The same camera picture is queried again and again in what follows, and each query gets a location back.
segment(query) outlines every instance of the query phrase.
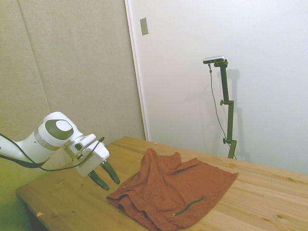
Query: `table surface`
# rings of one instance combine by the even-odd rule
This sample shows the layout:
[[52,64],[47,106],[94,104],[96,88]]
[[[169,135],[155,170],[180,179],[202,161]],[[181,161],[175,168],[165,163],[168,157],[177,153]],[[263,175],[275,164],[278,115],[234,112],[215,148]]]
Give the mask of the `table surface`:
[[[123,137],[106,146],[121,182],[140,170],[148,148],[158,155],[179,152],[182,162],[197,157],[232,173],[237,180],[201,221],[186,231],[307,231],[308,175]],[[18,195],[51,231],[146,231],[106,196],[118,185],[98,166],[105,191],[75,169],[52,172],[19,189]]]

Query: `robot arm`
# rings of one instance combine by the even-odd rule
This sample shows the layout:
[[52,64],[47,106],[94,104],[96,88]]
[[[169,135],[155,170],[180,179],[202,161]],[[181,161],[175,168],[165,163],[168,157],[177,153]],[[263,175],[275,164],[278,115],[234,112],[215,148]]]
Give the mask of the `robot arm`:
[[80,175],[89,175],[103,189],[108,190],[108,185],[94,172],[98,165],[108,172],[115,183],[119,184],[120,180],[106,160],[109,152],[103,140],[95,139],[94,134],[84,136],[63,113],[54,112],[46,116],[39,128],[23,141],[14,142],[0,136],[0,157],[24,167],[43,169],[41,166],[50,156],[63,147]]

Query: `orange cloth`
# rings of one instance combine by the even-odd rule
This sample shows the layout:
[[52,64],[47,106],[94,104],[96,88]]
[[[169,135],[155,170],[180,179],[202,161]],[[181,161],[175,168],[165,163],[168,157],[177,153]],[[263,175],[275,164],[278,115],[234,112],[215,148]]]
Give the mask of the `orange cloth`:
[[181,163],[179,153],[158,156],[148,149],[140,171],[107,199],[152,231],[175,231],[197,223],[236,177],[197,158]]

